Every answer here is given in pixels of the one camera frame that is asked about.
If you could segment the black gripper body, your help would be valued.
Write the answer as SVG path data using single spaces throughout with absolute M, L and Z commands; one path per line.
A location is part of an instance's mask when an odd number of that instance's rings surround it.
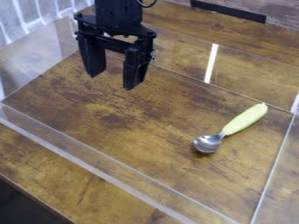
M 143 26 L 143 9 L 151 8 L 157 0 L 95 0 L 95 13 L 78 13 L 77 40 L 85 55 L 111 50 L 126 53 L 137 49 L 153 54 L 157 33 Z

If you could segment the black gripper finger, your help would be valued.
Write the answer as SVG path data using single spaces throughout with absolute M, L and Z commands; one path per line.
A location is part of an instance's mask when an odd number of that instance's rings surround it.
M 146 79 L 146 72 L 154 57 L 154 40 L 139 38 L 126 49 L 123 70 L 125 89 L 134 89 Z
M 78 33 L 79 52 L 89 76 L 97 77 L 107 69 L 106 49 L 94 37 Z

